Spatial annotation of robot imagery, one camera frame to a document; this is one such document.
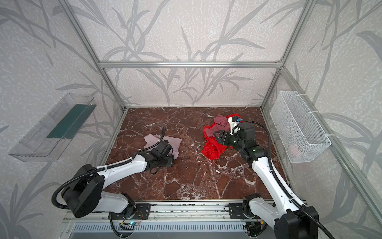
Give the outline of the light pink cloth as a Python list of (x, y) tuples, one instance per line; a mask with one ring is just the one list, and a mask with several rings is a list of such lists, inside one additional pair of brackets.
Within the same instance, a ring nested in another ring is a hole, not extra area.
[[(156, 134), (156, 135), (149, 134), (149, 135), (145, 136), (144, 140), (146, 142), (146, 145), (144, 146), (144, 148), (148, 148), (150, 146), (153, 146), (155, 143), (158, 143), (160, 138), (161, 138), (161, 136), (158, 134)], [(174, 156), (174, 159), (177, 159), (179, 156), (179, 148), (180, 148), (182, 139), (165, 136), (164, 140), (167, 140), (168, 143), (171, 145), (171, 147), (173, 148), (172, 155)]]

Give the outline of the mauve pink cloth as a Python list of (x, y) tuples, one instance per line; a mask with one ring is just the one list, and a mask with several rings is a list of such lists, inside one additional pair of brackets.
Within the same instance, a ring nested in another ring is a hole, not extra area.
[(230, 130), (230, 123), (228, 122), (228, 118), (223, 115), (218, 115), (214, 118), (214, 123), (210, 126), (206, 126), (204, 128), (204, 133), (207, 137), (214, 137), (214, 132), (224, 130)]

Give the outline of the red cloth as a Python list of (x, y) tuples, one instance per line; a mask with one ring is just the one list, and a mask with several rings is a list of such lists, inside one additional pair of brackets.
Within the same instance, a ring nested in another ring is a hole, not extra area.
[[(238, 116), (241, 117), (239, 114), (231, 114), (226, 116), (227, 118)], [(202, 154), (204, 157), (206, 157), (209, 160), (216, 160), (219, 159), (220, 156), (225, 152), (227, 149), (227, 146), (224, 146), (222, 144), (219, 144), (215, 137), (207, 137), (204, 133), (204, 138), (206, 140), (206, 143), (202, 149)]]

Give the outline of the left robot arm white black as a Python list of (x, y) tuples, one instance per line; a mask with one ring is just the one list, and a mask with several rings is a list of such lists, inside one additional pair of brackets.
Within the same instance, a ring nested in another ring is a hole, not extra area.
[(70, 210), (76, 218), (91, 213), (108, 212), (129, 218), (137, 207), (125, 193), (106, 192), (109, 185), (134, 174), (149, 171), (154, 173), (174, 163), (173, 147), (161, 140), (147, 150), (117, 163), (93, 167), (83, 165), (69, 181), (61, 185), (52, 195), (52, 204)]

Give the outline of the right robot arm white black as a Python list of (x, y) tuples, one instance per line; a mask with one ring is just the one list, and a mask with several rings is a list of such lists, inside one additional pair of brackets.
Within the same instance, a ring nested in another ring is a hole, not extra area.
[(257, 144), (254, 121), (236, 122), (230, 130), (214, 132), (217, 142), (237, 150), (259, 176), (274, 205), (255, 194), (243, 199), (243, 214), (259, 217), (270, 226), (278, 239), (317, 239), (319, 219), (314, 207), (307, 207), (288, 187), (274, 168), (271, 154)]

